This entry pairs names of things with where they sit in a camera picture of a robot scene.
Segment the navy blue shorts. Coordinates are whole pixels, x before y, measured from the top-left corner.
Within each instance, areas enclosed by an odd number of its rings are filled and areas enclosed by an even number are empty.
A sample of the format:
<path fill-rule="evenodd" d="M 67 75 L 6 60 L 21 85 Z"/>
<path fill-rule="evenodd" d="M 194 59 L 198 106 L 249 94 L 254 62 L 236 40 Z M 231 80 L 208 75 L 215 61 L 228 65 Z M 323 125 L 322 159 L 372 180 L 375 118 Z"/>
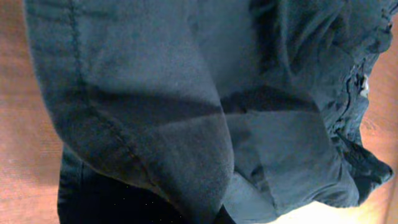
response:
<path fill-rule="evenodd" d="M 360 206 L 396 1 L 25 1 L 61 223 L 267 223 Z"/>

